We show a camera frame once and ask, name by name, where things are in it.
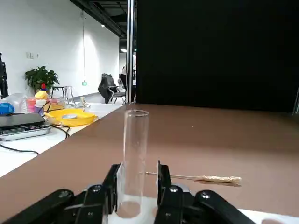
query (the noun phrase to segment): potted plant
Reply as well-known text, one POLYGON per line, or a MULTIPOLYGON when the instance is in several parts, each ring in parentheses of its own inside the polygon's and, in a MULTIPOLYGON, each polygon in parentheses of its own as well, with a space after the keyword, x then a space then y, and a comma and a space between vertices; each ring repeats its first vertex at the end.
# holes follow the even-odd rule
POLYGON ((48 91, 55 85, 59 84, 58 75, 53 70, 47 70, 46 66, 37 67, 25 73, 27 86, 31 87, 35 92, 40 90, 42 83, 45 83, 48 91))

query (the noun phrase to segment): clear glass cylinder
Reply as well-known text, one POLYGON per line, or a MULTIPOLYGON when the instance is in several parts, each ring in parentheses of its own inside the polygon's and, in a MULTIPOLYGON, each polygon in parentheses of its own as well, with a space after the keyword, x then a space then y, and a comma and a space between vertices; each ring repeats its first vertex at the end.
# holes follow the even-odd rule
POLYGON ((123 147, 124 189, 117 211, 118 216, 123 218, 133 218, 141 212, 148 127, 148 112, 126 111, 123 147))

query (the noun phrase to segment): white table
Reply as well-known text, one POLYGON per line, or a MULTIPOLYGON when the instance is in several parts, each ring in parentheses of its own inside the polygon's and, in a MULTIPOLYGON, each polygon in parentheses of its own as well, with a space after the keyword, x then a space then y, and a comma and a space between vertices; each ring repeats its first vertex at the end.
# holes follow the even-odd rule
MULTIPOLYGON (((89 104, 91 105, 91 108, 87 109, 86 111, 96 114, 98 116, 98 119, 106 116, 107 114, 111 113, 121 106, 115 104, 89 104)), ((86 126, 87 125, 72 127, 68 133, 72 135, 75 132, 78 132, 81 129, 85 128, 86 126)), ((33 150, 41 154, 63 140, 65 140, 65 133, 59 129, 52 128, 50 130, 50 133, 47 135, 0 142, 0 144, 19 150, 33 150)), ((16 169, 20 165, 28 162, 36 156, 37 155, 34 153, 18 153, 0 147, 0 177, 4 176, 5 174, 16 169)))

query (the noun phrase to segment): white wall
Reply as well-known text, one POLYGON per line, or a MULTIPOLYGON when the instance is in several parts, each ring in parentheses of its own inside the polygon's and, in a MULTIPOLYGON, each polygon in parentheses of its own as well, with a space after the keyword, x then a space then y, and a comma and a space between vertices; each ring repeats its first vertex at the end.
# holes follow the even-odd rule
POLYGON ((69 0, 0 0, 0 52, 6 62, 8 92, 25 92, 24 73, 37 66, 54 70, 74 96, 98 92, 102 73, 119 70, 119 37, 85 14, 85 54, 81 10, 69 0), (39 57, 27 59, 26 52, 39 57))

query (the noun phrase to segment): brown table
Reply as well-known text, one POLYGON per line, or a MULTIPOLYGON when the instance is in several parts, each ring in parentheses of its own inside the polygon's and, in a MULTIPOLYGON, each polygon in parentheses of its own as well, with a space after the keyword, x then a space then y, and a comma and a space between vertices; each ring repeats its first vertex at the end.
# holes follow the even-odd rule
MULTIPOLYGON (((212 189, 237 208, 299 216, 299 125, 267 112, 125 105, 0 178, 0 221, 59 188, 79 193, 122 160, 126 108, 150 112, 147 171, 161 159, 177 175, 240 176, 242 187, 212 189)), ((156 196, 147 176, 145 196, 156 196)))

